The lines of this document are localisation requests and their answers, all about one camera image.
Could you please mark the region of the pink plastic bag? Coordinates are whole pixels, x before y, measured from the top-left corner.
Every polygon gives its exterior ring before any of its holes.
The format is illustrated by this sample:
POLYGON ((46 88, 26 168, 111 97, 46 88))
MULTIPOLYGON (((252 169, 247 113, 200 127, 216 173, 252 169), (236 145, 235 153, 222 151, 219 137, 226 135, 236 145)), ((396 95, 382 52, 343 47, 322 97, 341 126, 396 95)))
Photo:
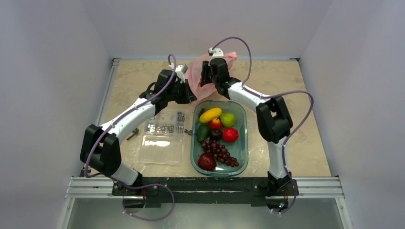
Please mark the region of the pink plastic bag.
POLYGON ((231 86, 241 82, 230 76, 230 68, 237 59, 235 52, 224 54, 219 48, 211 48, 209 53, 197 58, 185 73, 189 88, 197 101, 214 92, 230 99, 231 86))

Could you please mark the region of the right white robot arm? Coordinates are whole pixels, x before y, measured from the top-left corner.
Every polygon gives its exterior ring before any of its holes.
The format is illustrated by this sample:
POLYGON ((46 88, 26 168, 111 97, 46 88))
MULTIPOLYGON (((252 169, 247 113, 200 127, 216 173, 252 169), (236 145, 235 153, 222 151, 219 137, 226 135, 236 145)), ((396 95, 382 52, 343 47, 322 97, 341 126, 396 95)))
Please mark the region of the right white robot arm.
POLYGON ((201 83, 213 83, 218 94, 255 112, 259 133, 266 140, 269 153, 266 195, 298 195, 298 186, 287 164, 286 141, 293 122, 283 97, 265 98, 240 80, 231 77, 223 58, 202 62, 201 83))

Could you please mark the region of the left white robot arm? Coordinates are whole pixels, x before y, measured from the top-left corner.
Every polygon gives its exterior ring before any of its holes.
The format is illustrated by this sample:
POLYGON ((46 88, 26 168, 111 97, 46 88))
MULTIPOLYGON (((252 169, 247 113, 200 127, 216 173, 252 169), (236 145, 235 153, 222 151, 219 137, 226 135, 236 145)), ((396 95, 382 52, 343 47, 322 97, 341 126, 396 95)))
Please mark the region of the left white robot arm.
POLYGON ((196 100, 185 79, 186 65, 171 65, 162 70, 156 82, 149 85, 139 98, 119 116, 101 126, 86 128, 80 160, 88 168, 124 183, 130 195, 142 190, 142 174, 122 161, 120 145, 143 122, 153 118, 168 103, 189 104, 196 100))

